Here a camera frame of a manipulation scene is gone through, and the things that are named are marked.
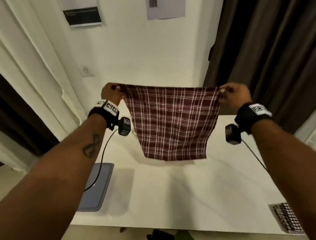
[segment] hand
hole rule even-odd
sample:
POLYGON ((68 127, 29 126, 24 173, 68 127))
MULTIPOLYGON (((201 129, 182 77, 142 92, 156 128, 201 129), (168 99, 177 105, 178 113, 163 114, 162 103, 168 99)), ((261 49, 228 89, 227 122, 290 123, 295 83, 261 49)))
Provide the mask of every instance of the hand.
POLYGON ((125 93, 121 92, 120 89, 116 83, 107 83, 102 89, 101 98, 110 100, 118 106, 121 99, 125 97, 125 93))
POLYGON ((228 103, 235 113, 238 112, 242 105, 252 101, 250 91, 244 84, 227 83, 220 87, 220 92, 224 95, 220 102, 228 103))

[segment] black cable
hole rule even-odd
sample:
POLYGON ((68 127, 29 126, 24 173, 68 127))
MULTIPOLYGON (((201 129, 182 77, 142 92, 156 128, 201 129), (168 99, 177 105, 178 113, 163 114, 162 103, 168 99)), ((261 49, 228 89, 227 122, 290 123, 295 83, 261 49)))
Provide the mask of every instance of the black cable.
POLYGON ((99 177, 99 175, 100 175, 100 172, 101 172, 101 167, 102 167, 102 162, 103 162, 103 155, 104 155, 104 150, 105 150, 105 148, 106 148, 106 146, 107 146, 107 143, 109 142, 109 140, 111 139, 111 137, 113 136, 113 134, 115 133, 117 131, 117 129, 112 133, 112 135, 109 137, 109 139, 107 140, 107 142, 106 142, 106 144, 105 144, 105 147, 104 147, 104 149, 103 149, 103 153, 102 153, 102 157, 101 157, 101 163, 100 163, 100 168, 99 168, 99 172, 98 172, 98 175, 97 175, 97 177, 95 178, 95 181, 89 186, 89 187, 87 187, 85 190, 84 190, 84 192, 85 191, 87 191, 88 189, 90 189, 94 184, 95 184, 95 182, 98 180, 98 177, 99 177))
POLYGON ((260 162, 261 166, 266 170, 267 168, 263 165, 263 163, 259 160, 259 158, 255 155, 255 153, 251 150, 251 148, 248 146, 248 144, 242 139, 242 141, 244 142, 244 144, 246 144, 246 146, 249 148, 249 150, 253 153, 253 155, 257 158, 257 160, 260 162))

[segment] maroon plaid fabric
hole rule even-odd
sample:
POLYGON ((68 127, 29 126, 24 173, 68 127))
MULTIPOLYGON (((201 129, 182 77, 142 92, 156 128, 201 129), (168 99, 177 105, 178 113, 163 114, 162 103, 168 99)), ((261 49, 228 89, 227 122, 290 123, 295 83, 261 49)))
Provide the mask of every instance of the maroon plaid fabric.
POLYGON ((220 108, 217 88, 125 88, 145 157, 165 161, 206 158, 206 143, 220 108))

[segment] brown curtain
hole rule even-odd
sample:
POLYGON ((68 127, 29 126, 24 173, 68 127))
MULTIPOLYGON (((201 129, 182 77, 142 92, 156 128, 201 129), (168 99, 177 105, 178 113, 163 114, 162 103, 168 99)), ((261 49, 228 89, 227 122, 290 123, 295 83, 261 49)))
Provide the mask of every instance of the brown curtain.
POLYGON ((0 75, 0 131, 36 156, 59 143, 58 139, 0 75))
POLYGON ((224 0, 204 86, 226 82, 294 133, 316 109, 316 1, 224 0))

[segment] paper on wall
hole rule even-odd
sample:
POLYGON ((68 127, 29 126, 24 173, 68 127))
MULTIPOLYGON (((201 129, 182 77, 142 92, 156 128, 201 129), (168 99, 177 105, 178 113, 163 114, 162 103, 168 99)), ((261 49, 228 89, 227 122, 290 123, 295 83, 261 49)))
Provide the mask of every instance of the paper on wall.
POLYGON ((102 24, 97 0, 58 0, 58 4, 71 27, 102 24))
POLYGON ((185 16, 185 0, 146 0, 147 19, 168 19, 185 16))

